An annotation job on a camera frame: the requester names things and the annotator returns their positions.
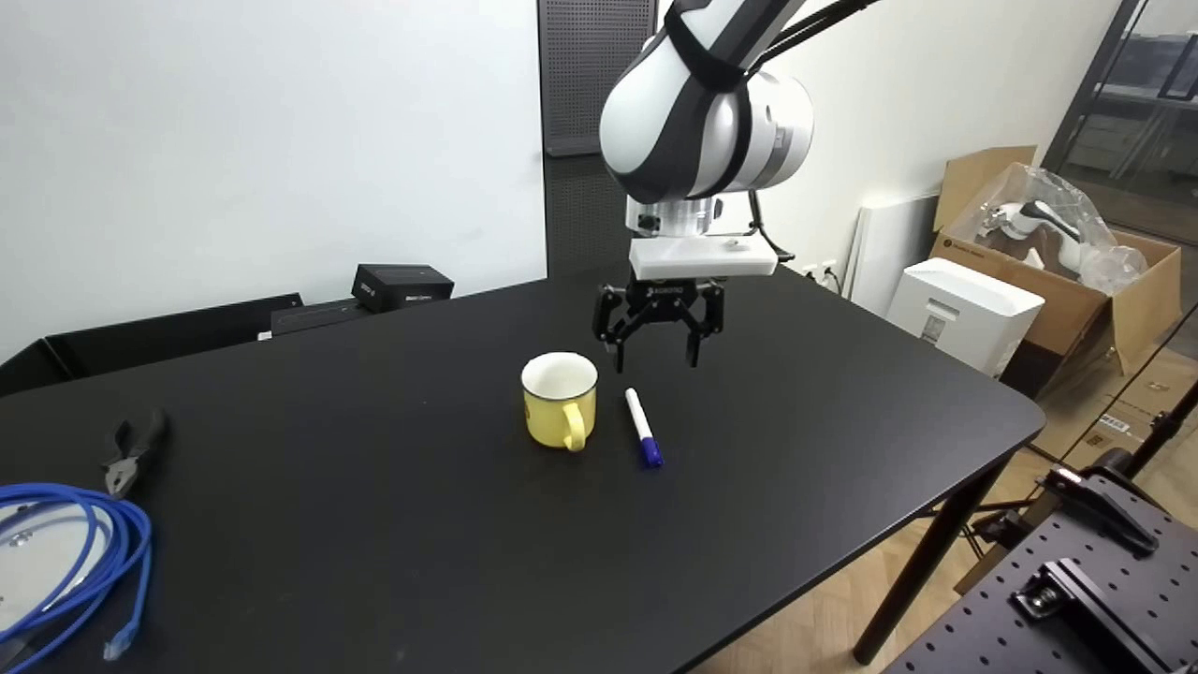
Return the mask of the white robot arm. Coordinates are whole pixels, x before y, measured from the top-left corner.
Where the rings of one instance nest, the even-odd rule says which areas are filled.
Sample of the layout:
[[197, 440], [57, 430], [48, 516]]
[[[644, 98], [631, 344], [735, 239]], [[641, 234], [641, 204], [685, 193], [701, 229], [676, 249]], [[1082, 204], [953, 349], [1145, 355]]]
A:
[[595, 337], [624, 362], [624, 340], [681, 324], [685, 351], [723, 329], [723, 286], [770, 277], [783, 250], [758, 193], [788, 179], [813, 151], [813, 101], [766, 64], [864, 13], [831, 0], [674, 0], [600, 111], [600, 155], [630, 199], [630, 286], [595, 300]]

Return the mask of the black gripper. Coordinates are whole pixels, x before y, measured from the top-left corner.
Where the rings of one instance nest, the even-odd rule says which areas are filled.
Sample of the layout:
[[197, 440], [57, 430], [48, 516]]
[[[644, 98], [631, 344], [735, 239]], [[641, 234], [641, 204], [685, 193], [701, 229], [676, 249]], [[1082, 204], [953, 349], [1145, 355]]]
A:
[[685, 362], [701, 362], [705, 337], [723, 329], [720, 281], [631, 281], [601, 286], [591, 335], [610, 340], [612, 371], [624, 375], [630, 340], [646, 324], [685, 324]]

